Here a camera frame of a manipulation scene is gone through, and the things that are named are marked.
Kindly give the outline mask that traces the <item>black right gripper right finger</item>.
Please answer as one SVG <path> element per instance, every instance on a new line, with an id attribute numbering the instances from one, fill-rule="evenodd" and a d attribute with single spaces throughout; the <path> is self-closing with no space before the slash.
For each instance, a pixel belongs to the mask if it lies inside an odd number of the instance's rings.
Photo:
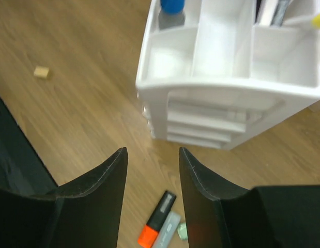
<path id="1" fill-rule="evenodd" d="M 248 190 L 185 147 L 179 172 L 190 247 L 320 247 L 320 185 Z"/>

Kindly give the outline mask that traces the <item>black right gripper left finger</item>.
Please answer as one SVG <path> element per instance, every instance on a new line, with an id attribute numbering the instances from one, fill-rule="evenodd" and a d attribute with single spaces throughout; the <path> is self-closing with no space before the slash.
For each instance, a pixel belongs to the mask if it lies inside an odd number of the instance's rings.
<path id="1" fill-rule="evenodd" d="M 116 247 L 127 148 L 47 194 L 0 188 L 0 247 Z"/>

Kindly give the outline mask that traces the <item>blue grey glue stick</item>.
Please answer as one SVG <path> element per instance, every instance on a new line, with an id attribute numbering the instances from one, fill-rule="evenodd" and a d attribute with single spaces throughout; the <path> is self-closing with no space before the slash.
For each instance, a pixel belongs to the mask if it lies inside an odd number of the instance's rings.
<path id="1" fill-rule="evenodd" d="M 184 6 L 185 0 L 161 0 L 158 15 L 159 29 L 183 26 L 185 23 Z"/>

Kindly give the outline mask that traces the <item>yellow capped white marker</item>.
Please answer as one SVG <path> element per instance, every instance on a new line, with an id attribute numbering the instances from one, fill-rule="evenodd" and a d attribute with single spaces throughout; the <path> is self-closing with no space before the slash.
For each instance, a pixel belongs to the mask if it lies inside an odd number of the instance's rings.
<path id="1" fill-rule="evenodd" d="M 320 29 L 320 13 L 289 18 L 284 20 L 282 25 L 297 26 L 306 29 Z"/>

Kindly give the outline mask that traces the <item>pink capped white marker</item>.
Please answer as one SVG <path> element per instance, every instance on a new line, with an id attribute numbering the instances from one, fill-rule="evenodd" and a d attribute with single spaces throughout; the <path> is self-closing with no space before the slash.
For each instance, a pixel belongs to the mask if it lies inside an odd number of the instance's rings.
<path id="1" fill-rule="evenodd" d="M 281 26 L 283 23 L 284 15 L 291 4 L 292 0 L 278 0 L 275 13 L 271 20 L 271 26 Z"/>

